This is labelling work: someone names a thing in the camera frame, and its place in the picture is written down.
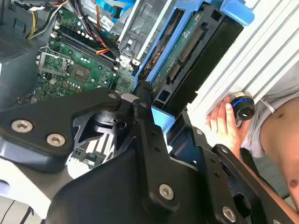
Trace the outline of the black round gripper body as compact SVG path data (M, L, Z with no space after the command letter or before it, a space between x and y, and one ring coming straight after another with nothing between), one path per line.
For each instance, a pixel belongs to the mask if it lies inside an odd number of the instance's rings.
M59 190L46 223L233 223L234 201L222 164L200 130L180 116L165 138L143 109L114 118L113 158Z

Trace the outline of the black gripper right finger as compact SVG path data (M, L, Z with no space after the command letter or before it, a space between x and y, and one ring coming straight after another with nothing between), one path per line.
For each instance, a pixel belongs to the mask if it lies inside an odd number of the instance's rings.
M176 121L176 159L196 178L178 179L184 198L195 199L185 218L203 216L207 224L293 224L296 213L257 179L225 146L210 147L204 133L191 125L187 112Z

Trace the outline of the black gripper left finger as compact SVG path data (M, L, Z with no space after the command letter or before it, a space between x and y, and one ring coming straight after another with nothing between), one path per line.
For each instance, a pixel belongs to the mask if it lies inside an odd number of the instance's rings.
M124 136L136 99L167 133L175 118L152 106L146 85L134 95L101 87L1 111L0 194L46 213L72 180L65 165L73 150L101 133Z

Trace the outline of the person's bare hand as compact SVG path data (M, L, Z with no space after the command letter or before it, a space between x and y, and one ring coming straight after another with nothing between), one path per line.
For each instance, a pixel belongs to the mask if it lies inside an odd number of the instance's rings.
M225 97L206 116L205 135L211 146L222 144L241 160L240 148L249 129L250 120L236 125L230 98Z

